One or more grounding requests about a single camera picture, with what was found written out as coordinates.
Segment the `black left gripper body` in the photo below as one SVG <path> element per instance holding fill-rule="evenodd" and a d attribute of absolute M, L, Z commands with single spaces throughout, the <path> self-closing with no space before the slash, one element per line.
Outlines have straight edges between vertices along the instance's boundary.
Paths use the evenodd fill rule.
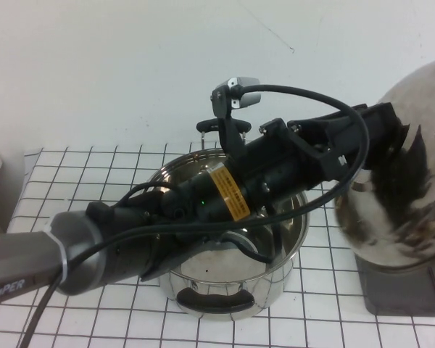
<path fill-rule="evenodd" d="M 350 117 L 337 112 L 265 124 L 265 133 L 239 157 L 239 187 L 249 204 L 274 204 L 324 181 L 351 181 L 360 135 Z"/>

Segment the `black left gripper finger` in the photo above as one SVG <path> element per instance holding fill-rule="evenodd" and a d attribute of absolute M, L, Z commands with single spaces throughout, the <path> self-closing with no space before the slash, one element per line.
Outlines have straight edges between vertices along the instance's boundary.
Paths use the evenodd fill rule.
<path fill-rule="evenodd" d="M 369 151 L 364 168 L 376 168 L 402 148 L 410 126 L 397 117 L 391 102 L 363 110 L 362 118 L 369 132 Z"/>

